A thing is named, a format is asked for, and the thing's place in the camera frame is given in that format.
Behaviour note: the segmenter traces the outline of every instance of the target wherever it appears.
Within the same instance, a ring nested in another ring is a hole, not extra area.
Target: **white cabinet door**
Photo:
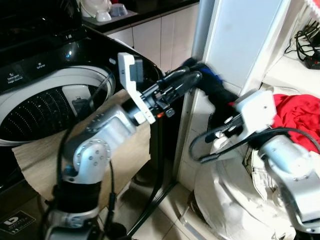
[[[161,18],[132,28],[134,49],[160,66]]]
[[[191,57],[198,4],[161,18],[161,69],[175,69]]]
[[[121,42],[124,42],[130,47],[134,47],[134,38],[132,34],[132,27],[129,27],[127,29],[117,31],[112,34],[105,33],[109,38],[120,40]]]

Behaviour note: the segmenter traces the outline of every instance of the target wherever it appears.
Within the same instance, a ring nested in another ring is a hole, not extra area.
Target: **washing machine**
[[[85,27],[76,0],[1,0],[0,12],[1,188],[17,173],[12,147],[67,129],[122,88],[119,52],[142,59],[138,88],[162,72],[134,49]],[[81,111],[102,83],[90,110]]]

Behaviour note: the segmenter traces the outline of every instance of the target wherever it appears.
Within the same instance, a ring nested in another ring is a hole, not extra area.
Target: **cardboard sheet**
[[[102,113],[114,104],[121,104],[129,98],[121,90],[100,106],[95,113],[77,124],[70,137],[80,133],[98,113]],[[65,131],[55,135],[13,148],[14,155],[27,182],[45,199],[52,199],[52,189],[56,184],[56,166],[59,143]],[[114,168],[115,191],[119,193],[138,170],[150,159],[150,125],[144,123],[137,132],[121,145],[111,156]],[[101,186],[99,206],[108,204],[111,189],[110,169],[106,169]]]

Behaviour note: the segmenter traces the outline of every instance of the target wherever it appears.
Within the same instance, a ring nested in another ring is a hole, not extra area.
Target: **red cloth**
[[[320,143],[320,99],[311,95],[275,94],[274,101],[277,115],[273,128],[294,128],[307,132]],[[292,141],[309,151],[318,153],[314,144],[297,132],[289,132]]]

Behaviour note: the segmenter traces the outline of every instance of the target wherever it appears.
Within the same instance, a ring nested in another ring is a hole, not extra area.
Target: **power cord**
[[[205,136],[206,134],[212,134],[212,132],[214,131],[215,129],[209,131],[209,132],[204,132],[202,133],[201,135],[199,135],[198,137],[196,137],[192,142],[194,142],[196,139],[198,139],[199,137],[203,137]],[[211,161],[218,161],[218,158],[223,155],[223,154],[226,154],[228,152],[230,152],[231,150],[233,149],[236,149],[237,147],[243,145],[243,144],[246,144],[248,143],[249,141],[252,141],[252,140],[255,140],[257,138],[260,138],[260,137],[264,137],[264,136],[267,136],[271,133],[273,134],[276,134],[276,135],[283,135],[283,134],[286,134],[288,132],[296,132],[296,133],[299,133],[299,134],[302,134],[304,135],[305,137],[307,137],[314,145],[315,147],[317,148],[317,150],[320,152],[320,145],[319,143],[310,135],[308,134],[307,132],[305,131],[302,131],[302,130],[299,130],[299,129],[296,129],[296,128],[290,128],[290,127],[277,127],[277,128],[271,128],[271,129],[267,129],[263,132],[259,132],[259,133],[254,133],[250,136],[248,136],[246,139],[236,143],[235,145],[223,150],[223,151],[220,151],[220,152],[216,152],[216,153],[213,153],[213,154],[209,154],[209,155],[205,155],[205,156],[202,156],[200,158],[196,158],[196,161],[201,163],[201,164],[204,164],[204,163],[207,163],[207,162],[211,162]],[[191,153],[192,152],[192,148],[193,148],[193,145],[190,145],[189,147],[189,152]]]
[[[209,136],[215,135],[216,133],[223,133],[225,131],[228,131],[229,129],[231,129],[232,127],[238,127],[238,126],[242,126],[243,125],[243,120],[241,118],[241,115],[238,114],[237,116],[233,117],[229,122],[227,122],[225,125],[216,127],[210,131],[205,131],[203,133],[201,133],[199,136],[197,136],[196,138],[194,138],[189,146],[189,155],[190,157],[197,161],[200,162],[200,159],[203,158],[203,156],[201,157],[196,157],[195,153],[194,153],[194,147],[195,145],[202,139],[202,138],[207,138]]]
[[[58,187],[61,186],[63,174],[62,174],[62,157],[63,157],[63,149],[66,141],[68,140],[71,132],[73,131],[74,127],[78,122],[81,121],[79,116],[84,115],[88,110],[90,109],[91,104],[93,104],[93,100],[97,96],[97,94],[101,91],[101,89],[106,85],[109,79],[114,78],[113,74],[111,74],[111,71],[109,71],[109,75],[105,77],[105,79],[100,83],[99,87],[94,91],[94,93],[91,95],[91,97],[88,99],[86,104],[82,106],[82,108],[79,111],[79,114],[76,116],[74,123],[65,131],[63,138],[60,142],[58,154],[57,154],[57,165],[56,165],[56,182]]]
[[[111,172],[111,192],[109,194],[109,204],[108,204],[108,214],[105,218],[104,222],[104,232],[108,233],[112,228],[112,222],[115,215],[115,208],[116,208],[116,201],[117,201],[117,195],[115,192],[115,177],[114,177],[114,168],[111,162],[111,159],[109,161],[110,166],[110,172]]]
[[[295,49],[290,50],[290,47],[292,46],[292,38],[289,39],[289,46],[284,50],[284,54],[296,52],[301,61],[304,61],[305,57],[312,57],[307,54],[308,52],[314,52],[314,54],[318,54],[320,56],[320,49],[316,48],[316,46],[314,46],[312,43],[312,38],[320,32],[320,24],[317,21],[314,21],[311,25],[309,25],[309,23],[304,27],[303,30],[299,30],[294,35]],[[305,38],[308,41],[308,44],[301,45],[299,41],[302,38]],[[304,47],[311,47],[312,49],[304,50]]]

